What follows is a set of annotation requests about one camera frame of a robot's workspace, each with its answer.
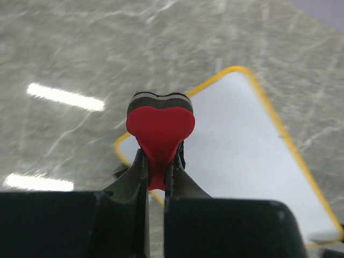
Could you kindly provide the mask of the red heart whiteboard eraser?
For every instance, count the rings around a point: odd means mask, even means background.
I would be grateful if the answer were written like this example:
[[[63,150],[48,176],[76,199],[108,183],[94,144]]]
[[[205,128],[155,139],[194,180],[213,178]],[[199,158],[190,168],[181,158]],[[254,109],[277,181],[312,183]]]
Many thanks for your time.
[[[164,191],[169,164],[195,128],[191,100],[178,92],[137,92],[127,108],[126,128],[148,158],[148,189]]]

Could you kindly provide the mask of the yellow framed whiteboard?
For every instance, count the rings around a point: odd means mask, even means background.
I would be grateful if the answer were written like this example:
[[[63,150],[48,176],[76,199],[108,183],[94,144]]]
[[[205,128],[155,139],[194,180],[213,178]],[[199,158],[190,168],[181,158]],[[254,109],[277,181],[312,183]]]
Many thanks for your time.
[[[187,172],[213,197],[286,204],[308,248],[343,229],[253,73],[224,69],[188,93],[196,126],[185,142]]]

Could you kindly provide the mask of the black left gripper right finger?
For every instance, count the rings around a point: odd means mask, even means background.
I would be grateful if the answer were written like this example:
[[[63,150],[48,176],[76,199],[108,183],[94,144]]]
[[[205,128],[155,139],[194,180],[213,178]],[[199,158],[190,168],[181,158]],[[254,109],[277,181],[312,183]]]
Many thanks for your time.
[[[179,155],[168,165],[165,183],[165,197],[211,198],[184,170]]]

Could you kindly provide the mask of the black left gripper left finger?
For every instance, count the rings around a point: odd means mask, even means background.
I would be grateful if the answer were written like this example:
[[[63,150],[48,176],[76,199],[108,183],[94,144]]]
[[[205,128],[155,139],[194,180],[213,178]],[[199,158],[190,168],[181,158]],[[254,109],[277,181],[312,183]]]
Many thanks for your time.
[[[119,210],[112,221],[120,237],[115,243],[124,247],[120,257],[148,257],[148,160],[137,150],[132,165],[119,172],[117,180],[104,192]]]

